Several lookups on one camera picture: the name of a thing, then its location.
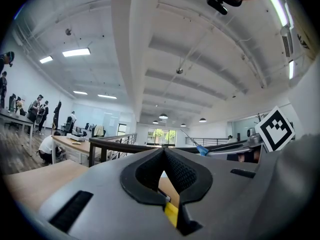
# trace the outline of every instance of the black and white marker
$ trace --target black and white marker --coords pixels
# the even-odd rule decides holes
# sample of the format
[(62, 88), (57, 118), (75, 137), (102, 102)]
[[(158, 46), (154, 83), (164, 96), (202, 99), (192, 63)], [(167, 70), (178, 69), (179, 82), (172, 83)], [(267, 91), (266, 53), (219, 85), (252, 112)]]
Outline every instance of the black and white marker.
[(255, 126), (270, 152), (281, 150), (295, 135), (295, 131), (282, 111), (276, 106)]

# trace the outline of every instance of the wooden floor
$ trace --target wooden floor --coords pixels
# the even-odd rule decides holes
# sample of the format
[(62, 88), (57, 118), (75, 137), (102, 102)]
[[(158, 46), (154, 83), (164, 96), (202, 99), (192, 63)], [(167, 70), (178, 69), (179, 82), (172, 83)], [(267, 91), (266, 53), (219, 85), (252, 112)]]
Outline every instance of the wooden floor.
[(7, 123), (0, 119), (0, 169), (3, 175), (21, 173), (43, 167), (42, 159), (36, 155), (42, 140), (51, 134), (51, 129), (42, 129), (44, 135), (34, 133), (32, 138), (32, 157), (29, 156), (29, 137), (21, 134), (20, 126), (17, 130), (14, 126), (10, 129)]

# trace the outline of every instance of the wooden table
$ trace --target wooden table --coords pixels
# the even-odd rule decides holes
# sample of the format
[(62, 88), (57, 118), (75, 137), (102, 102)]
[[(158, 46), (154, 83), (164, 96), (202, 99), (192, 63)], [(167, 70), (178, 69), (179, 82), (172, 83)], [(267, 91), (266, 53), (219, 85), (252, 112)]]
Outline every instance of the wooden table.
[[(52, 145), (52, 164), (56, 162), (56, 147), (63, 146), (74, 150), (76, 154), (79, 155), (80, 164), (82, 164), (82, 155), (89, 156), (90, 154), (90, 142), (85, 141), (76, 141), (74, 139), (70, 139), (66, 136), (52, 136), (53, 145)], [(95, 149), (95, 155), (101, 153), (101, 148)]]
[(22, 125), (22, 130), (21, 130), (21, 145), (24, 145), (24, 138), (23, 135), (25, 134), (25, 126), (30, 127), (30, 137), (29, 137), (29, 155), (32, 156), (32, 133), (34, 129), (34, 123), (29, 120), (26, 116), (23, 115), (17, 115), (14, 112), (8, 112), (4, 108), (0, 108), (0, 118), (2, 118), (5, 121), (13, 122)]
[[(13, 198), (33, 211), (65, 184), (89, 170), (72, 160), (65, 160), (42, 168), (3, 176)], [(179, 195), (167, 177), (161, 177), (159, 189), (179, 207)]]

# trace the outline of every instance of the yellow tape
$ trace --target yellow tape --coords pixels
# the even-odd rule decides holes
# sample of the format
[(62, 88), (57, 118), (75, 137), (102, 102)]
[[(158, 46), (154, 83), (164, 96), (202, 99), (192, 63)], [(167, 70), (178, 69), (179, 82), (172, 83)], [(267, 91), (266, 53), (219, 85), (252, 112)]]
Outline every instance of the yellow tape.
[(169, 221), (174, 225), (174, 227), (177, 227), (177, 221), (178, 221), (178, 208), (175, 207), (172, 203), (167, 202), (166, 206), (164, 208), (164, 213), (168, 217)]

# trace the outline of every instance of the tabletop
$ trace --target tabletop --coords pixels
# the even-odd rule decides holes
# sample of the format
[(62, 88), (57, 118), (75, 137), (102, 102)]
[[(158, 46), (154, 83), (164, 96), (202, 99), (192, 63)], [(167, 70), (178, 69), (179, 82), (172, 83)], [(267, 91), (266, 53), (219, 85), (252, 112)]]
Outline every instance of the tabletop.
[(14, 119), (14, 120), (18, 120), (21, 121), (21, 123), (28, 123), (28, 124), (34, 124), (32, 121), (30, 121), (27, 116), (23, 116), (23, 115), (17, 115), (14, 112), (8, 112), (8, 110), (2, 108), (0, 109), (0, 115), (4, 116), (8, 119)]
[[(33, 211), (54, 192), (89, 170), (72, 160), (48, 165), (34, 170), (3, 176), (12, 197)], [(159, 189), (171, 197), (171, 203), (179, 207), (179, 194), (167, 177), (159, 180)]]
[[(75, 145), (73, 143), (74, 142), (78, 142), (78, 141), (76, 141), (74, 139), (70, 139), (67, 136), (52, 136), (52, 138), (55, 141), (57, 141), (57, 142), (59, 142), (59, 143), (61, 143), (63, 145), (66, 145), (66, 146), (68, 146), (68, 147), (70, 147), (70, 148), (72, 148), (74, 150), (78, 150), (78, 151), (80, 151), (80, 152), (82, 152), (84, 154), (89, 155), (89, 153), (90, 153), (90, 142), (87, 141), (87, 140), (79, 141), (80, 145)], [(98, 152), (101, 152), (101, 148), (96, 147), (95, 148), (95, 153), (98, 153)]]

